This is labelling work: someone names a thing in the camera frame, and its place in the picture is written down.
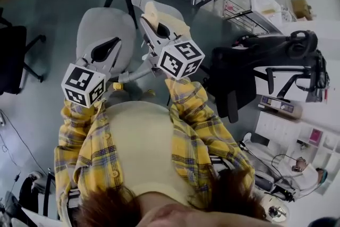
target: hand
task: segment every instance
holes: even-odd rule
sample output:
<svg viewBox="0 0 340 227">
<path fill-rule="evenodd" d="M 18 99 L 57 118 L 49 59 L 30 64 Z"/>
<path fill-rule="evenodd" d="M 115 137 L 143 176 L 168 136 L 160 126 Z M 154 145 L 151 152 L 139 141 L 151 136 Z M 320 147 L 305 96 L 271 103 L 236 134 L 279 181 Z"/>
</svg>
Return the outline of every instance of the hand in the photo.
<svg viewBox="0 0 340 227">
<path fill-rule="evenodd" d="M 304 171 L 305 168 L 307 167 L 306 160 L 303 159 L 302 157 L 298 158 L 296 160 L 296 166 L 299 167 L 301 169 L 301 171 Z"/>
</svg>

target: shirt button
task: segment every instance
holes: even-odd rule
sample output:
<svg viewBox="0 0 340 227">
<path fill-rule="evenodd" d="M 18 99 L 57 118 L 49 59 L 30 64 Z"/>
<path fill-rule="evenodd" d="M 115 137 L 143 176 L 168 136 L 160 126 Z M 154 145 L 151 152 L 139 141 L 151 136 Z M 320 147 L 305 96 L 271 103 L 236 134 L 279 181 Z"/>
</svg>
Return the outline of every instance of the shirt button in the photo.
<svg viewBox="0 0 340 227">
<path fill-rule="evenodd" d="M 116 170 L 114 170 L 114 171 L 112 172 L 112 177 L 113 177 L 113 178 L 117 178 L 118 176 L 119 176 L 119 172 L 116 171 Z"/>
</svg>

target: person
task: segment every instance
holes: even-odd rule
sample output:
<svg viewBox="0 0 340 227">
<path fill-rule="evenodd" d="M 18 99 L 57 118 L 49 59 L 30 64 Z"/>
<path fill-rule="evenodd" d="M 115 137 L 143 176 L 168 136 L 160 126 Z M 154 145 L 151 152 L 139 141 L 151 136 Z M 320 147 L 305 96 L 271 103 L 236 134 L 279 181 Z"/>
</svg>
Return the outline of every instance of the person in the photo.
<svg viewBox="0 0 340 227">
<path fill-rule="evenodd" d="M 280 181 L 282 187 L 296 189 L 295 199 L 312 193 L 327 179 L 327 170 L 315 169 L 302 157 L 290 158 L 287 162 L 283 160 L 284 155 L 276 156 L 267 146 L 252 142 L 251 133 L 244 136 L 242 143 L 255 170 L 265 172 L 276 182 Z"/>
<path fill-rule="evenodd" d="M 61 219 L 78 226 L 272 226 L 251 191 L 254 169 L 208 107 L 202 85 L 165 83 L 169 110 L 151 102 L 152 91 L 129 101 L 118 83 L 91 108 L 65 101 L 55 149 Z M 224 169 L 215 170 L 210 156 Z M 75 212 L 69 193 L 77 189 Z"/>
<path fill-rule="evenodd" d="M 33 171 L 26 177 L 20 189 L 19 201 L 11 192 L 6 193 L 0 217 L 3 226 L 9 221 L 11 221 L 12 226 L 23 226 L 23 224 L 29 227 L 36 226 L 21 208 L 38 213 L 38 195 L 45 193 L 45 187 L 39 184 L 42 177 L 42 174 L 38 171 Z"/>
</svg>

